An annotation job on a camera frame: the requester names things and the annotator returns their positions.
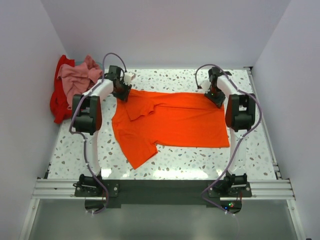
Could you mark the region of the orange t shirt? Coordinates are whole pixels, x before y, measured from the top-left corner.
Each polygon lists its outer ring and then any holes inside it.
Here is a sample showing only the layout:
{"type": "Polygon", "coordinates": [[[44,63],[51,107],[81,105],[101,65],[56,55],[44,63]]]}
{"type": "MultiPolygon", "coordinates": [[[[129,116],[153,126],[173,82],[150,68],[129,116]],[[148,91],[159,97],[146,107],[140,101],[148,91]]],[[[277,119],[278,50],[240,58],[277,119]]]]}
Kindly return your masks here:
{"type": "Polygon", "coordinates": [[[157,145],[228,148],[225,110],[200,93],[131,90],[118,100],[112,128],[134,169],[158,153],[157,145]]]}

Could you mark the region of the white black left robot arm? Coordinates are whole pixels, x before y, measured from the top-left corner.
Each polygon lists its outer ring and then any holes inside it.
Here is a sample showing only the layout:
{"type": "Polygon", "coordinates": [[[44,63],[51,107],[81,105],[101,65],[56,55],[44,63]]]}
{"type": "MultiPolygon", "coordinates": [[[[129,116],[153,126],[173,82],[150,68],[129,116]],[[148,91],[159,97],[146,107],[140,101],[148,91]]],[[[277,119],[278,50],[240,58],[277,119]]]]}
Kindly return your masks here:
{"type": "Polygon", "coordinates": [[[108,196],[109,191],[103,184],[98,159],[98,135],[103,122],[101,104],[109,95],[126,102],[135,77],[133,72],[111,65],[108,72],[99,77],[89,90],[73,96],[69,132],[82,137],[83,158],[90,173],[90,176],[80,175],[79,181],[74,185],[77,192],[108,196]]]}

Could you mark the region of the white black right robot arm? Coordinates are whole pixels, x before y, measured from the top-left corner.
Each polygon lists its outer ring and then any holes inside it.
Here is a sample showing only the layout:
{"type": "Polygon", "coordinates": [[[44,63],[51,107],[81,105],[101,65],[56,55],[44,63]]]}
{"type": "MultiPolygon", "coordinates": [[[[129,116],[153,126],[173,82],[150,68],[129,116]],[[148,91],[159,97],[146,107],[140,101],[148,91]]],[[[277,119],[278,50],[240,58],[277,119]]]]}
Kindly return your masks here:
{"type": "Polygon", "coordinates": [[[256,121],[256,102],[245,93],[240,93],[231,83],[230,72],[217,66],[208,70],[210,86],[204,96],[219,109],[227,100],[224,121],[230,132],[230,160],[224,178],[209,188],[209,193],[235,196],[241,190],[249,190],[246,167],[246,134],[256,121]]]}

